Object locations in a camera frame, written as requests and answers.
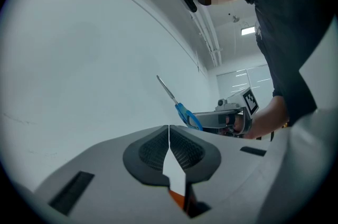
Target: black mesh pad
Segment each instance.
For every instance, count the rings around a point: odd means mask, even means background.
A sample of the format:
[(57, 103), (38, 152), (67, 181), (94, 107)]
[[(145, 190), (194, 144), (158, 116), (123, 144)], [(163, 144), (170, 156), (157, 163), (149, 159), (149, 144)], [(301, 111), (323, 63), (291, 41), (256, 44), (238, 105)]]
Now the black mesh pad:
[(170, 149), (187, 184), (207, 181), (221, 164), (221, 153), (214, 145), (174, 125), (170, 126)]
[(193, 167), (204, 157), (204, 149), (176, 132), (170, 135), (170, 149), (183, 170)]
[(163, 172), (163, 162), (168, 149), (168, 132), (162, 132), (143, 144), (138, 155), (146, 165), (156, 171)]

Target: white wall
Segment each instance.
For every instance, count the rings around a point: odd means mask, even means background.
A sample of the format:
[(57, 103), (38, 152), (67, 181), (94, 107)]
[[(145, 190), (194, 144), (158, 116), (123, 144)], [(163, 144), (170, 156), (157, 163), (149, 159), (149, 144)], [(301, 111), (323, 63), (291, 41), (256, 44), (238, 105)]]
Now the white wall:
[(97, 142), (182, 124), (157, 74), (211, 107), (208, 78), (131, 0), (9, 0), (0, 21), (2, 160), (30, 190)]
[(211, 107), (213, 110), (217, 105), (217, 100), (220, 99), (220, 94), (217, 84), (217, 75), (234, 72), (237, 70), (251, 68), (266, 64), (266, 60), (262, 53), (254, 53), (252, 55), (247, 55), (239, 58), (233, 58), (225, 61), (221, 66), (218, 66), (214, 69), (208, 71), (209, 76), (209, 88), (211, 95)]

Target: black slot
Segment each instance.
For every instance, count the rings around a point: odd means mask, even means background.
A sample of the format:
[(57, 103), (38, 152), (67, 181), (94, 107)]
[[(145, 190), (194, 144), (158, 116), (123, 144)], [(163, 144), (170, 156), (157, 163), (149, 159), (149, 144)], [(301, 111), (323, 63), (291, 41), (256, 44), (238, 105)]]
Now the black slot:
[(49, 205), (56, 211), (68, 215), (79, 200), (94, 174), (80, 171), (68, 182), (65, 187), (50, 202)]
[(240, 149), (240, 151), (246, 152), (246, 153), (249, 153), (249, 154), (259, 155), (259, 156), (264, 156), (265, 153), (266, 153), (265, 150), (256, 149), (256, 148), (252, 148), (252, 147), (247, 147), (247, 146), (242, 147)]

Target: person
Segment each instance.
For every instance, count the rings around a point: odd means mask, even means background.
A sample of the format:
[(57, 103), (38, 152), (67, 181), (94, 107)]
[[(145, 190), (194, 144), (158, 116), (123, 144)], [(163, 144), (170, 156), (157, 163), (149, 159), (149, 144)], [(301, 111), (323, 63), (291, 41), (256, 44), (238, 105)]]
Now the person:
[[(231, 0), (197, 0), (202, 5)], [(293, 125), (316, 109), (315, 101), (299, 69), (325, 34), (333, 16), (332, 0), (245, 0), (255, 5), (260, 24), (257, 44), (266, 58), (274, 92), (267, 107), (257, 112), (245, 138), (257, 138)], [(239, 131), (242, 118), (236, 117)]]

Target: hand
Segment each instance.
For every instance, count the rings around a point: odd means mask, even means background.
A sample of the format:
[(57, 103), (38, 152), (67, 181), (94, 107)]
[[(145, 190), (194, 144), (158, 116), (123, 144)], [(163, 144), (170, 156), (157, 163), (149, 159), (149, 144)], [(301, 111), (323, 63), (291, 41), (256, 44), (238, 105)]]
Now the hand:
[[(229, 117), (227, 116), (226, 118), (226, 123), (229, 123)], [(235, 115), (235, 120), (234, 120), (234, 124), (233, 124), (233, 130), (235, 130), (236, 132), (240, 132), (243, 128), (243, 115)], [(253, 132), (251, 130), (249, 130), (248, 133), (243, 135), (243, 138), (247, 138), (247, 139), (255, 139), (255, 135), (253, 134)]]
[[(226, 124), (229, 123), (229, 116), (226, 118)], [(235, 120), (233, 124), (233, 130), (240, 132), (243, 128), (243, 115), (235, 115)]]

